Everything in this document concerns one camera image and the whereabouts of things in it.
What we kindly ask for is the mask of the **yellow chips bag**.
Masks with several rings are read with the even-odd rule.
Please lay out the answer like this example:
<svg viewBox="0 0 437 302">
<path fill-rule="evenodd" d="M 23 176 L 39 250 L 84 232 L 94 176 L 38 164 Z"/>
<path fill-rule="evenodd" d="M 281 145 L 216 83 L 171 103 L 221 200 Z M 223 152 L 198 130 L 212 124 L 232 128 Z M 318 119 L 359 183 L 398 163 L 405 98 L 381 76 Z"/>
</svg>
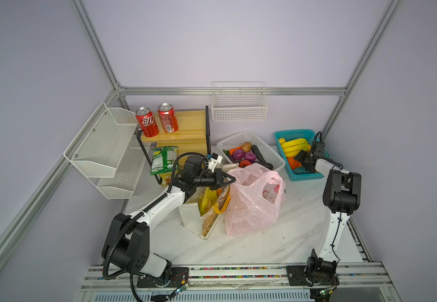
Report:
<svg viewBox="0 0 437 302">
<path fill-rule="evenodd" d="M 218 196 L 216 190 L 211 190 L 208 187 L 204 189 L 200 195 L 198 202 L 200 216 L 205 215 L 210 210 L 210 208 L 217 202 L 217 199 Z"/>
</svg>

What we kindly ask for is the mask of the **pink plastic grocery bag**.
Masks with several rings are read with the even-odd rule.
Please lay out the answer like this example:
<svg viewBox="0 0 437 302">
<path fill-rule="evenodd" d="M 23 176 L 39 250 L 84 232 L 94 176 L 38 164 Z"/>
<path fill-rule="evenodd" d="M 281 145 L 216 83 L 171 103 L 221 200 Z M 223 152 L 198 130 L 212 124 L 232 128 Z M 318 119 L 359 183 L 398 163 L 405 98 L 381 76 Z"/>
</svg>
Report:
<svg viewBox="0 0 437 302">
<path fill-rule="evenodd" d="M 230 185 L 230 202 L 225 210 L 227 235 L 238 237 L 273 225 L 286 201 L 286 184 L 279 173 L 255 163 L 228 174 L 236 180 Z"/>
</svg>

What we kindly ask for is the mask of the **white canvas tote bag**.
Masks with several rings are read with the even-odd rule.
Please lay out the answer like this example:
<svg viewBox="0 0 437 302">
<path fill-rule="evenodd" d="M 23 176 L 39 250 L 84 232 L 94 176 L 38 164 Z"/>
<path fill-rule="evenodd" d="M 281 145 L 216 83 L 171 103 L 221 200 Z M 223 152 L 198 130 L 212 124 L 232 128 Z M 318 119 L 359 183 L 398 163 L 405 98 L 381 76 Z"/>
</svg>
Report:
<svg viewBox="0 0 437 302">
<path fill-rule="evenodd" d="M 198 187 L 190 199 L 178 209 L 183 226 L 201 239 L 207 240 L 230 202 L 230 186 L 217 189 L 217 202 L 205 215 L 200 216 L 198 202 L 204 189 L 206 187 Z"/>
</svg>

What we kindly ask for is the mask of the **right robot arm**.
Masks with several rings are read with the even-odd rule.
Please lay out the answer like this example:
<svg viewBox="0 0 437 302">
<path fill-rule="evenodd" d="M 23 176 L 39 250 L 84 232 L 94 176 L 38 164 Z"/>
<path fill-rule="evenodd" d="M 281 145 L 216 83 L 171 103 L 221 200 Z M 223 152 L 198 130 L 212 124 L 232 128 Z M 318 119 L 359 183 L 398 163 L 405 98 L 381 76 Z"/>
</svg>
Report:
<svg viewBox="0 0 437 302">
<path fill-rule="evenodd" d="M 299 280 L 312 287 L 337 281 L 336 269 L 341 258 L 339 241 L 351 215 L 361 203 L 362 176 L 345 170 L 343 165 L 326 156 L 325 143 L 315 138 L 308 152 L 296 156 L 302 166 L 326 178 L 322 202 L 326 207 L 325 225 L 317 248 L 313 249 Z"/>
</svg>

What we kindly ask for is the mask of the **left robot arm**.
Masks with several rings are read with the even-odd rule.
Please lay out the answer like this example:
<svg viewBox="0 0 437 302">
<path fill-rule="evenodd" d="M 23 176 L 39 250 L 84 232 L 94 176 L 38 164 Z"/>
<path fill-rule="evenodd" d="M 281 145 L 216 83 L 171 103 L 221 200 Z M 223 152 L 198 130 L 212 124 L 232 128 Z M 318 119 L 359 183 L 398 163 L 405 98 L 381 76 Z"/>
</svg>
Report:
<svg viewBox="0 0 437 302">
<path fill-rule="evenodd" d="M 102 249 L 105 280 L 122 274 L 131 277 L 148 276 L 161 285 L 171 278 L 169 260 L 150 252 L 150 235 L 159 223 L 179 206 L 185 204 L 199 187 L 217 190 L 231 185 L 236 178 L 222 170 L 222 156 L 187 152 L 177 157 L 187 157 L 178 171 L 174 162 L 167 189 L 150 203 L 131 215 L 117 214 L 111 221 Z"/>
</svg>

